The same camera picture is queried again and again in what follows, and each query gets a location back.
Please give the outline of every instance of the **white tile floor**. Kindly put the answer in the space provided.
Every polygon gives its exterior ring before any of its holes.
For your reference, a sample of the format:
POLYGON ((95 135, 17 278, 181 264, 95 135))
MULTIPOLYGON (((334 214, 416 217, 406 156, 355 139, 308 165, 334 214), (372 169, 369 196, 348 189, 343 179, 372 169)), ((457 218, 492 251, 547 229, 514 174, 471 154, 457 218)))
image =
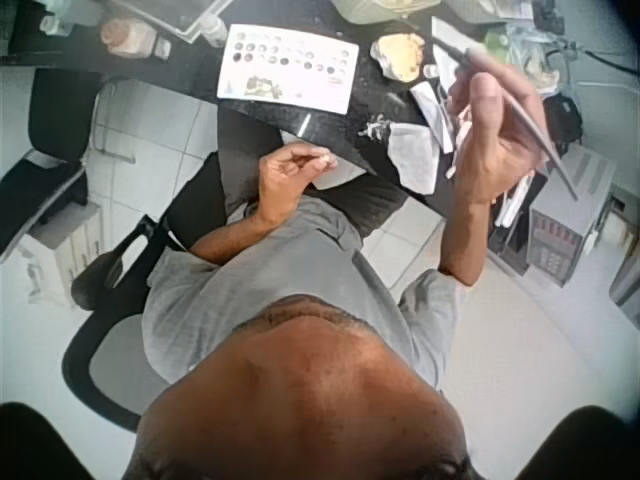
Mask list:
MULTIPOLYGON (((217 150, 218 126, 215 105, 137 81, 118 84, 110 115, 108 110, 102 102, 96 142, 101 145, 107 135, 107 151, 136 161, 132 165, 96 152, 87 159, 91 197, 103 206, 106 242, 113 247, 144 214, 156 219, 162 215, 204 159, 217 150)), ((284 136, 285 141, 295 139, 284 136)), ((338 169, 315 186, 330 188, 362 173, 361 168, 339 159, 338 169)), ((363 253, 389 288, 416 259, 440 221, 433 211, 409 199, 366 239, 363 253)), ((125 265, 142 248, 132 248, 125 265)))

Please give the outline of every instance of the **chair armrest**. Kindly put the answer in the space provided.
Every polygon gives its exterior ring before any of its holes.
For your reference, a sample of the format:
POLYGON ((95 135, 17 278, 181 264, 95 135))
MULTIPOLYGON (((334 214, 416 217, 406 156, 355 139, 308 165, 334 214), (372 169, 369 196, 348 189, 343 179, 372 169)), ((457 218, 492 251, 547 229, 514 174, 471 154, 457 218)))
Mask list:
POLYGON ((151 238, 156 223, 144 216, 136 228, 112 251, 103 253, 73 281, 71 297, 83 310, 94 311, 104 292, 113 288, 122 275, 122 256, 141 235, 151 238))

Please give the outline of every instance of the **black table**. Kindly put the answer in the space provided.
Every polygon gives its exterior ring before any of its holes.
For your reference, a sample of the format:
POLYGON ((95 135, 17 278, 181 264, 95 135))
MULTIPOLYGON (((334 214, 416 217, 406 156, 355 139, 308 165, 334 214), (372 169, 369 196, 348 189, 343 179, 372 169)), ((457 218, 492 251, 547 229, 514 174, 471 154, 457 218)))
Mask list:
MULTIPOLYGON (((97 28, 75 26, 67 38, 46 36, 39 30, 44 14, 40 4, 22 0, 10 53, 2 58, 3 65, 66 68, 134 78, 236 110, 293 134, 299 132, 310 114, 302 135, 305 140, 329 147, 342 158, 396 185, 400 185, 399 176, 387 157, 386 145, 358 136, 358 132, 380 113, 396 122, 424 124, 425 121, 409 93, 413 84, 384 78, 377 62, 369 56, 371 43, 381 35, 399 32, 417 32, 428 39, 432 15, 443 18, 470 36, 481 38, 485 31, 464 24, 445 6, 416 13, 406 22, 367 26, 348 23, 329 0, 235 0, 222 13, 227 24, 292 28, 357 43, 360 46, 358 67, 351 104, 345 116, 294 106, 219 100, 216 92, 223 50, 212 48, 204 39, 188 45, 173 38, 173 50, 166 62, 155 58, 128 60, 107 52, 97 28)), ((432 62, 431 49, 425 48, 425 63, 432 62)), ((449 156, 442 158, 440 179, 433 195, 419 196, 408 192, 443 216, 451 210, 451 182, 444 177, 450 162, 449 156)))

